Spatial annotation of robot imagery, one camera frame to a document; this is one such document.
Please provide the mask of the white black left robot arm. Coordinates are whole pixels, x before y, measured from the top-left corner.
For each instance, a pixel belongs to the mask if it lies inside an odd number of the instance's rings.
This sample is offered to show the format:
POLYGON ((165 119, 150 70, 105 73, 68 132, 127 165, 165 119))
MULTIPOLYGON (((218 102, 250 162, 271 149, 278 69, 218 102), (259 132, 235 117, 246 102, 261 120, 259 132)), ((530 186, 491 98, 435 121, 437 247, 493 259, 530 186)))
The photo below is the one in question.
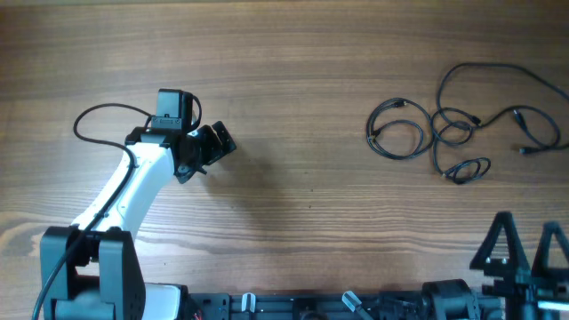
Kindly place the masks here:
POLYGON ((183 284, 147 283, 134 240, 157 194, 184 184, 236 149, 223 122, 201 123, 199 98, 161 89, 156 113, 117 148, 123 157, 92 204, 40 242, 42 289, 32 311, 45 319, 201 319, 183 284))

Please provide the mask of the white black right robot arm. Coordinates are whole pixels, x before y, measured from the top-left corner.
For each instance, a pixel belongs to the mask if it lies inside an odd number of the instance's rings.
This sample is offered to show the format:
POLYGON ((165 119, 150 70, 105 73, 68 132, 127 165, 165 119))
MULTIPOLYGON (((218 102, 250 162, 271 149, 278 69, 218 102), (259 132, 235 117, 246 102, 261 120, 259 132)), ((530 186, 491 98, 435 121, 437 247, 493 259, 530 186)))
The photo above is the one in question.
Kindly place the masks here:
POLYGON ((568 255, 568 238, 555 221, 543 225, 533 264, 528 262, 511 212, 495 215, 483 243, 469 264, 493 279, 477 295, 462 280, 425 283, 434 319, 496 319, 493 302, 503 298, 507 319, 558 319, 568 310, 568 269, 552 268, 549 251, 556 241, 568 255))

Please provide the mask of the black cable gold usb plug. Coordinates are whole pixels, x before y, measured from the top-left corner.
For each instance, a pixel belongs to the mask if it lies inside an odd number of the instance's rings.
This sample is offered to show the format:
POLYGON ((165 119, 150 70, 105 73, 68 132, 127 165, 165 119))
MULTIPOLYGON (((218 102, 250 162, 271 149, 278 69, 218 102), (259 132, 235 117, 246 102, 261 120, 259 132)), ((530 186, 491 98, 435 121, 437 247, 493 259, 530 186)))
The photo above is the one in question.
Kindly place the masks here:
POLYGON ((387 159, 404 161, 426 154, 434 144, 430 126, 431 116, 420 104, 404 99, 392 98, 383 101, 368 116, 365 123, 365 139, 369 148, 387 159), (423 116, 417 123, 413 119, 392 119, 379 123, 387 113, 401 108, 414 108, 423 116))

